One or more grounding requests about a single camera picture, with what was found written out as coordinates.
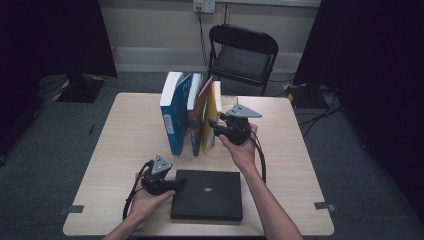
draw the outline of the chair backrest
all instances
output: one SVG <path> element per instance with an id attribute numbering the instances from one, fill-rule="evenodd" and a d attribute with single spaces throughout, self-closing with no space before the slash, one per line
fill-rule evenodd
<path id="1" fill-rule="evenodd" d="M 209 31 L 209 39 L 212 47 L 214 46 L 213 43 L 216 42 L 273 56 L 278 53 L 277 42 L 268 34 L 229 24 L 212 27 Z"/>

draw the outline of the person's left hand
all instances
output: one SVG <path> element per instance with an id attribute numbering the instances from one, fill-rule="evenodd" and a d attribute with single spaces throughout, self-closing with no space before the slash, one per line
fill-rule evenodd
<path id="1" fill-rule="evenodd" d="M 141 179 L 138 181 L 135 191 L 139 189 L 141 189 Z M 128 218 L 141 224 L 154 212 L 160 203 L 172 197 L 174 194 L 174 190 L 167 191 L 158 196 L 153 196 L 144 189 L 138 191 L 133 197 Z"/>

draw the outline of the chair seat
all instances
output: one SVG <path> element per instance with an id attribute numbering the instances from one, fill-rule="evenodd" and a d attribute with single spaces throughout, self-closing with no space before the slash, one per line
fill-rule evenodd
<path id="1" fill-rule="evenodd" d="M 212 67 L 212 73 L 260 86 L 265 83 L 270 61 L 271 56 L 266 54 L 224 46 Z"/>

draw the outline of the gray carpet floor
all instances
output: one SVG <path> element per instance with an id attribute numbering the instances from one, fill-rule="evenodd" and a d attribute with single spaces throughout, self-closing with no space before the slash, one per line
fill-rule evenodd
<path id="1" fill-rule="evenodd" d="M 74 239 L 63 234 L 66 216 L 58 212 L 72 205 L 115 96 L 160 93 L 166 74 L 120 72 L 118 78 L 107 79 L 92 104 L 52 101 L 62 76 L 44 78 L 40 94 L 45 101 L 38 118 L 0 167 L 0 239 Z M 290 75 L 271 79 L 266 96 L 285 97 L 281 81 L 290 80 Z M 260 89 L 224 81 L 222 92 L 258 95 Z M 331 101 L 332 93 L 326 98 Z M 323 111 L 295 109 L 299 123 Z M 302 131 L 309 126 L 302 125 Z M 305 239 L 424 239 L 423 224 L 391 176 L 364 151 L 358 130 L 343 111 L 319 120 L 305 143 L 324 197 L 337 207 L 331 213 L 335 233 Z"/>

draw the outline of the hand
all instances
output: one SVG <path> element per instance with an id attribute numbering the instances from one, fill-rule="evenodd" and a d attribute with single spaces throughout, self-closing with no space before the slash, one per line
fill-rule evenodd
<path id="1" fill-rule="evenodd" d="M 138 181 L 135 191 L 139 189 L 141 189 L 141 179 Z M 174 194 L 175 191 L 170 190 L 159 196 L 153 196 L 144 189 L 139 190 L 133 197 L 128 218 L 141 224 L 154 212 L 160 203 L 172 197 Z"/>
<path id="2" fill-rule="evenodd" d="M 254 133 L 251 134 L 251 138 L 256 141 L 256 132 L 258 130 L 258 126 L 255 124 L 250 124 L 251 131 Z M 228 149 L 231 153 L 231 157 L 233 158 L 234 163 L 240 169 L 240 171 L 245 174 L 246 172 L 250 172 L 252 170 L 256 171 L 255 165 L 255 144 L 247 139 L 241 145 L 234 145 L 228 140 L 228 138 L 221 134 L 219 135 L 219 139 L 221 140 L 224 147 Z"/>

